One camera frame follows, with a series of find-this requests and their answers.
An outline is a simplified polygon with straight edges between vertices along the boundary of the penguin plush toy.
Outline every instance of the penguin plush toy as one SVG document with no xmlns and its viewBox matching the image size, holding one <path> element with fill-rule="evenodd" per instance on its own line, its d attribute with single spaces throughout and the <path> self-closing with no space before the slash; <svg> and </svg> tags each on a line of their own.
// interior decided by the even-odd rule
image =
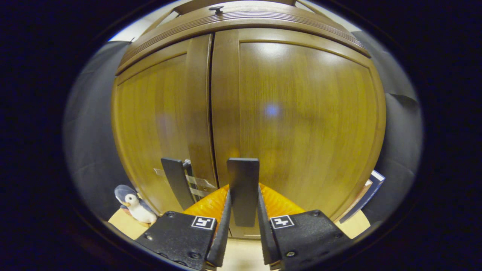
<svg viewBox="0 0 482 271">
<path fill-rule="evenodd" d="M 137 192 L 126 186 L 119 185 L 115 188 L 114 193 L 117 200 L 122 204 L 120 207 L 129 209 L 132 217 L 134 217 L 144 227 L 149 227 L 157 220 L 157 215 L 149 208 L 149 206 L 137 197 Z"/>
</svg>

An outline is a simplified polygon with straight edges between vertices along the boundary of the wooden door panel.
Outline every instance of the wooden door panel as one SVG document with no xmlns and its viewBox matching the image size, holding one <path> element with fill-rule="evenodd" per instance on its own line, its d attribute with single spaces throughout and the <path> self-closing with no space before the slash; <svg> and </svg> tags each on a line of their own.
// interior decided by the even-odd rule
<svg viewBox="0 0 482 271">
<path fill-rule="evenodd" d="M 239 227 L 235 226 L 234 224 L 234 215 L 231 213 L 231 217 L 229 220 L 229 231 L 231 232 L 231 237 L 235 238 L 245 238 L 245 239 L 260 239 L 261 234 L 259 231 L 259 224 L 258 224 L 258 213 L 256 212 L 254 217 L 254 227 Z"/>
<path fill-rule="evenodd" d="M 261 183 L 332 219 L 370 176 L 385 130 L 383 89 L 368 58 L 281 29 L 216 33 L 212 108 L 220 185 L 228 158 L 258 158 Z M 231 224 L 231 232 L 259 229 Z"/>
<path fill-rule="evenodd" d="M 112 122 L 119 156 L 139 194 L 158 214 L 182 211 L 161 158 L 190 159 L 195 177 L 216 183 L 208 113 L 209 52 L 205 35 L 162 49 L 115 82 Z"/>
</svg>

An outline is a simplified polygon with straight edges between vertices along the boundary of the gray wall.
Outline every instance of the gray wall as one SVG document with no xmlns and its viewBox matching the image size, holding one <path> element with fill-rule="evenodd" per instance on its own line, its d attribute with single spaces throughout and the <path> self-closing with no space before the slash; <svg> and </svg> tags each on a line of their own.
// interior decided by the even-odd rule
<svg viewBox="0 0 482 271">
<path fill-rule="evenodd" d="M 68 169 L 84 202 L 104 220 L 120 206 L 115 187 L 132 187 L 117 154 L 110 115 L 114 73 L 128 46 L 127 41 L 108 42 L 89 60 L 72 87 L 64 116 Z"/>
</svg>

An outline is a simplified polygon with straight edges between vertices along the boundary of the door knob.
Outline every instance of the door knob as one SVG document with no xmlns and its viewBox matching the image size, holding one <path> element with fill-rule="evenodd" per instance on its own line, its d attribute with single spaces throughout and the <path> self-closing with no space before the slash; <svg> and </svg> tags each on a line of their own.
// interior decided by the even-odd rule
<svg viewBox="0 0 482 271">
<path fill-rule="evenodd" d="M 221 14 L 223 13 L 221 10 L 222 8 L 224 8 L 224 6 L 215 6 L 215 7 L 210 7 L 209 10 L 215 10 L 216 14 Z"/>
</svg>

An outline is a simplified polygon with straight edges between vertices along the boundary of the book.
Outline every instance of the book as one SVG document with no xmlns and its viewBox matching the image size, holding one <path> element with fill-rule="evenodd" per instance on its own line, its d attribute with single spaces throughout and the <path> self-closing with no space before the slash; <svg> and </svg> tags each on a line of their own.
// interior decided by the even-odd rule
<svg viewBox="0 0 482 271">
<path fill-rule="evenodd" d="M 372 181 L 367 180 L 365 182 L 365 185 L 363 186 L 363 188 L 360 190 L 357 197 L 353 201 L 353 203 L 350 204 L 350 206 L 348 206 L 348 208 L 341 215 L 339 215 L 335 220 L 333 220 L 333 222 L 336 223 L 340 219 L 344 218 L 348 214 L 348 212 L 350 212 L 357 205 L 357 203 L 363 198 L 363 196 L 367 193 L 368 189 L 372 186 L 372 184 L 373 184 Z"/>
<path fill-rule="evenodd" d="M 356 214 L 359 210 L 361 210 L 365 205 L 372 199 L 373 195 L 378 191 L 380 186 L 382 185 L 383 181 L 385 181 L 385 177 L 382 176 L 380 173 L 377 171 L 373 170 L 372 174 L 370 176 L 370 179 L 373 184 L 371 187 L 368 189 L 368 191 L 365 193 L 365 195 L 358 201 L 355 206 L 347 212 L 345 216 L 343 216 L 340 219 L 340 223 L 345 222 L 348 220 L 350 217 L 352 217 L 354 214 Z"/>
</svg>

